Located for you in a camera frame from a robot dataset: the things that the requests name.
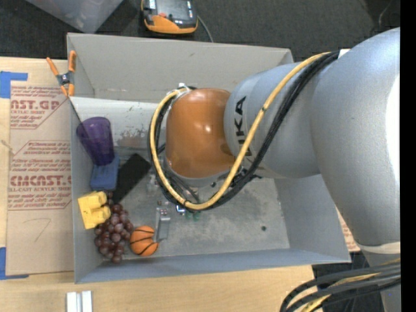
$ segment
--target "yellow cable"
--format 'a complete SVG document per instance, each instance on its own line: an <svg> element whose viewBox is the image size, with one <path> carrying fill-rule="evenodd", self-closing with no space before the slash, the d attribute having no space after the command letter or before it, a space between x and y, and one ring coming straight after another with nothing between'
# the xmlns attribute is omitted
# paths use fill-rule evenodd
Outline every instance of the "yellow cable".
<svg viewBox="0 0 416 312"><path fill-rule="evenodd" d="M220 189L218 190L218 192L208 201L203 202L203 203L192 203L189 200L186 200L184 198L182 198L170 185L169 180L167 180L166 176L163 173L163 170L161 168L158 156L157 156L157 150L156 150L156 145L155 145L155 125L156 125L156 121L157 121L157 117L161 111L161 109L163 108L163 106L173 97L175 97L176 95L180 94L183 91L187 91L186 89L184 90L174 90L173 92L170 92L158 105L158 107L156 108L155 113L153 114L153 118L151 120L151 125L150 125L150 151L151 151L151 156L153 158L153 162L155 163L155 168L156 171L163 183L163 185L168 189L169 193L181 204L181 205L185 205L186 203L188 203L187 205L185 205L186 208L188 209L192 209L195 211L201 211L204 210L206 208L209 208L210 206L212 206L214 203L216 203L221 196L225 193L225 191L228 189L228 187L230 186L231 182L233 181L233 178L235 176L235 174L237 173L237 170L239 169L242 160L244 159L244 156L246 155L247 149L250 145L250 143L253 140L254 134L257 131L257 128L259 127L259 124L261 122L261 120L263 119L263 116L265 115L265 112L268 110L268 108L271 106L271 104L273 103L274 99L276 98L276 96L279 94L279 92L281 91L281 89L283 89L283 87L290 81L290 79L292 77L294 77L296 75L296 73L298 73L302 68L306 67L307 65L311 64L314 60L318 59L319 57L325 55L327 53L321 53L318 55L314 55L308 59L306 59L305 61L299 63L298 65L296 65L281 81L280 83L277 85L277 87L275 87L275 89L273 89L272 93L269 95L269 97L267 98L267 100L265 101L265 103L263 104L263 107L260 109L259 113L257 113L257 116L255 117L255 120L253 122L252 127L250 128L248 134L247 134L247 138L244 142L244 144L242 145L239 154L237 155L237 158L235 159L234 165L231 167L231 170L229 171L228 176L226 177L224 184L222 184L222 186L220 187Z"/></svg>

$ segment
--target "table surface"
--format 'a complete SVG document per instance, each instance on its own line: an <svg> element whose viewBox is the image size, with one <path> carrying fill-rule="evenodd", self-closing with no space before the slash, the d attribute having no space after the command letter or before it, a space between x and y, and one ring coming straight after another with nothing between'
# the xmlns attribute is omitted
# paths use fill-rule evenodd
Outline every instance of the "table surface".
<svg viewBox="0 0 416 312"><path fill-rule="evenodd" d="M86 284L61 272L0 281L0 300L2 311L64 311L66 293L92 291L99 312L278 311L311 278L310 266Z"/></svg>

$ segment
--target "plastic cup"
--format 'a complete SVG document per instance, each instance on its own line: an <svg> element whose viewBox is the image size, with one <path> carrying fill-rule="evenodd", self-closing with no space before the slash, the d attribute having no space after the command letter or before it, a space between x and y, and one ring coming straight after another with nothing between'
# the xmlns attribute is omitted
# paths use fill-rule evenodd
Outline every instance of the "plastic cup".
<svg viewBox="0 0 416 312"><path fill-rule="evenodd" d="M77 136L95 165L108 165L114 160L111 124L108 119L93 117L83 121L77 127Z"/></svg>

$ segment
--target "orange basketball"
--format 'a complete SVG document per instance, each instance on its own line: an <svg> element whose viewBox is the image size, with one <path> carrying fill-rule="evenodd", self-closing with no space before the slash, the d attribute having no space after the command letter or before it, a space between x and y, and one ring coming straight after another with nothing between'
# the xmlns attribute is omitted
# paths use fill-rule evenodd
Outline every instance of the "orange basketball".
<svg viewBox="0 0 416 312"><path fill-rule="evenodd" d="M135 238L135 240L141 238L152 238L155 234L155 230L150 226L139 226L131 233L131 236Z"/></svg>
<svg viewBox="0 0 416 312"><path fill-rule="evenodd" d="M148 257L156 252L159 247L158 242L154 242L152 238L144 238L140 240L130 240L130 249L142 257Z"/></svg>

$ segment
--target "device screen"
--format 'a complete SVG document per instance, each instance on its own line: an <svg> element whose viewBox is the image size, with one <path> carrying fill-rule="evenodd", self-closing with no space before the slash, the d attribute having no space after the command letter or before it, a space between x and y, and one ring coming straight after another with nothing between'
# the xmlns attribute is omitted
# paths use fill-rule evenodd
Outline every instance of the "device screen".
<svg viewBox="0 0 416 312"><path fill-rule="evenodd" d="M192 11L185 0L156 0L157 12L171 14L177 20L187 20L192 17Z"/></svg>

